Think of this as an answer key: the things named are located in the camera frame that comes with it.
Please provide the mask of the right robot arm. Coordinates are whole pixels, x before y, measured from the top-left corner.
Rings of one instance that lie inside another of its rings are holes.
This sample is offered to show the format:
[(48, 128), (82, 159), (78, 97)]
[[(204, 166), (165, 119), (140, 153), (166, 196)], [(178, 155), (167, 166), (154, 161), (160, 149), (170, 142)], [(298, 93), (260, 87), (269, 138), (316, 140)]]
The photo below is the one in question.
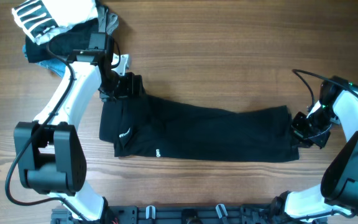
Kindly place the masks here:
[(358, 86), (332, 78), (321, 85), (320, 98), (308, 115), (298, 113), (293, 134), (302, 146), (324, 147), (332, 125), (340, 124), (346, 144), (315, 187), (274, 198), (272, 223), (313, 223), (334, 216), (358, 216)]

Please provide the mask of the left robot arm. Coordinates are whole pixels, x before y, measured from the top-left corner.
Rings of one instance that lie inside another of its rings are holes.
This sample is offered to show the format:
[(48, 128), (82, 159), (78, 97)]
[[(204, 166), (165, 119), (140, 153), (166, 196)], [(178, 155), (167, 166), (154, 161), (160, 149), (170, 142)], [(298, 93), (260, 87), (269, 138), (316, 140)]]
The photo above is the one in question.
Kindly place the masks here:
[(87, 163), (77, 134), (96, 91), (103, 101), (140, 93), (141, 78), (129, 73), (128, 54), (107, 50), (74, 50), (63, 60), (64, 77), (45, 108), (31, 122), (14, 129), (16, 158), (6, 178), (6, 195), (14, 204), (10, 181), (15, 169), (22, 186), (58, 201), (72, 223), (118, 223), (107, 200), (86, 181)]

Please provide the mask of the black t-shirt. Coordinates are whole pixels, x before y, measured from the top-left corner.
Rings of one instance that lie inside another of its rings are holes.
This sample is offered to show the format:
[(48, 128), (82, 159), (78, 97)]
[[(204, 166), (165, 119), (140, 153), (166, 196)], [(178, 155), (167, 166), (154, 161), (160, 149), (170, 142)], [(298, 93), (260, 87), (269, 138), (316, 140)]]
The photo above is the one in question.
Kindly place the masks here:
[(286, 106), (235, 113), (151, 95), (105, 102), (99, 138), (116, 157), (231, 162), (299, 159)]

